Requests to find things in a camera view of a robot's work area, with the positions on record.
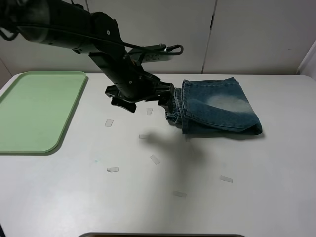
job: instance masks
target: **denim fabric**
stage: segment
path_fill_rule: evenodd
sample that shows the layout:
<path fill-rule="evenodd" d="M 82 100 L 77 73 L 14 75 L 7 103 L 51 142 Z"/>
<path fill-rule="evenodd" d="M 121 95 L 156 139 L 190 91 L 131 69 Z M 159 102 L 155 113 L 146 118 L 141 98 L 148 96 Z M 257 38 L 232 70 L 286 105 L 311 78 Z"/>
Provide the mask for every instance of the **denim fabric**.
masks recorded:
<path fill-rule="evenodd" d="M 182 124 L 183 134 L 234 132 L 258 135 L 260 121 L 234 78 L 224 81 L 183 81 L 173 96 L 166 119 Z"/>

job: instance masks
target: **white table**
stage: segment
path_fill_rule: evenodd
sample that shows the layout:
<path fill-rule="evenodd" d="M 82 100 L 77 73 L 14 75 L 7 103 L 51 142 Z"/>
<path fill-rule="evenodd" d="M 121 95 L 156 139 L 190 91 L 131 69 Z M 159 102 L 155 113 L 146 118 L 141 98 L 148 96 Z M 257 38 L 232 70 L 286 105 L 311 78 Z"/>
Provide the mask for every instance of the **white table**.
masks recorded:
<path fill-rule="evenodd" d="M 194 138 L 181 157 L 138 136 L 171 144 L 181 132 L 157 102 L 135 114 L 111 106 L 104 74 L 87 74 L 64 143 L 50 156 L 0 156 L 0 223 L 7 237 L 77 237 L 87 232 L 316 236 L 316 82 L 307 76 L 233 75 L 264 136 Z M 158 75 L 187 80 L 232 75 Z M 16 79 L 0 91 L 2 94 Z M 151 116 L 146 109 L 153 108 Z M 105 127 L 113 119 L 112 127 Z M 161 161 L 155 165 L 149 156 Z M 108 173 L 108 167 L 119 172 Z M 233 182 L 220 180 L 224 175 Z M 186 198 L 172 195 L 187 193 Z"/>

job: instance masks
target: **green tray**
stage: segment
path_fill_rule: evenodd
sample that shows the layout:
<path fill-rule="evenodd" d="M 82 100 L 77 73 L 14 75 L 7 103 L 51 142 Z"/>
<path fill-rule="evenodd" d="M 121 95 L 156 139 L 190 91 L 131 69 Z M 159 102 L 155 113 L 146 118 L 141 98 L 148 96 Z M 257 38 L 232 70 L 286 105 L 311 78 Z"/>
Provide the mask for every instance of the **green tray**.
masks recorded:
<path fill-rule="evenodd" d="M 84 72 L 26 72 L 0 97 L 0 154 L 47 153 L 60 142 Z"/>

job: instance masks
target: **cabinet door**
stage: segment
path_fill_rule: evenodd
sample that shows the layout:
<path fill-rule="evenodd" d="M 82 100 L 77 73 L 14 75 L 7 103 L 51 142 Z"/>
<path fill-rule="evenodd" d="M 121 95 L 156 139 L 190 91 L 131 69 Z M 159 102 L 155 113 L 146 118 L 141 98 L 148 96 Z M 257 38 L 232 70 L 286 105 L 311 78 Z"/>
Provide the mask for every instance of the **cabinet door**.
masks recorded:
<path fill-rule="evenodd" d="M 0 59 L 0 89 L 8 82 L 10 78 L 10 72 L 7 70 L 4 63 Z"/>
<path fill-rule="evenodd" d="M 74 3 L 86 8 L 85 0 Z M 32 43 L 19 35 L 7 42 L 0 37 L 0 57 L 14 75 L 25 71 L 98 71 L 87 54 L 76 54 L 70 49 Z"/>
<path fill-rule="evenodd" d="M 159 73 L 201 73 L 214 5 L 215 0 L 88 1 L 90 12 L 116 19 L 124 42 L 184 46 L 184 53 L 170 61 L 143 64 L 145 70 Z"/>
<path fill-rule="evenodd" d="M 219 0 L 204 73 L 295 74 L 316 39 L 316 1 Z"/>

